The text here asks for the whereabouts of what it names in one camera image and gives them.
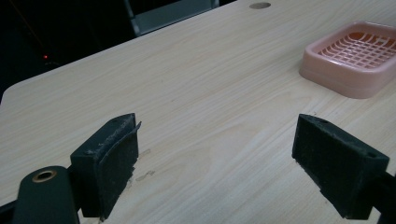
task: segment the dark background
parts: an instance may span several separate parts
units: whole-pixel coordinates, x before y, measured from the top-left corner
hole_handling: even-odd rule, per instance
[[[130,3],[139,14],[176,1]],[[133,38],[123,0],[0,0],[0,100],[17,82]]]

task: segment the wooden table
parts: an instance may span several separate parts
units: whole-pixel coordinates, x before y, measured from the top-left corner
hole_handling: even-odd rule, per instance
[[[26,175],[68,166],[106,121],[134,112],[140,158],[106,223],[349,223],[291,157],[297,117],[352,133],[390,156],[394,174],[396,80],[354,100],[298,70],[305,46],[344,24],[396,26],[396,1],[253,3],[233,2],[7,90],[0,204],[16,199]]]

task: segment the table surface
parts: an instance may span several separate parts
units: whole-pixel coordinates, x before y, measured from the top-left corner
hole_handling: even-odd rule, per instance
[[[298,115],[390,156],[396,80],[366,100],[302,78],[306,45],[353,21],[396,26],[396,1],[239,0],[5,92],[0,204],[109,119],[136,113],[140,158],[106,223],[349,223],[291,157]],[[376,223],[373,209],[369,221]],[[82,223],[97,219],[83,218]]]

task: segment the chair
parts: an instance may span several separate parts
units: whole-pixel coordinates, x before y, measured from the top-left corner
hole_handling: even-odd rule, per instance
[[[145,35],[219,6],[219,0],[179,0],[135,15],[129,1],[124,0],[124,5],[136,36]]]

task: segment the pink plastic tray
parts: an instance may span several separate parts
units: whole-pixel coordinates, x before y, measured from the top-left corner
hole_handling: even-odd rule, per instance
[[[306,47],[300,74],[350,98],[379,92],[396,75],[396,28],[358,21]]]

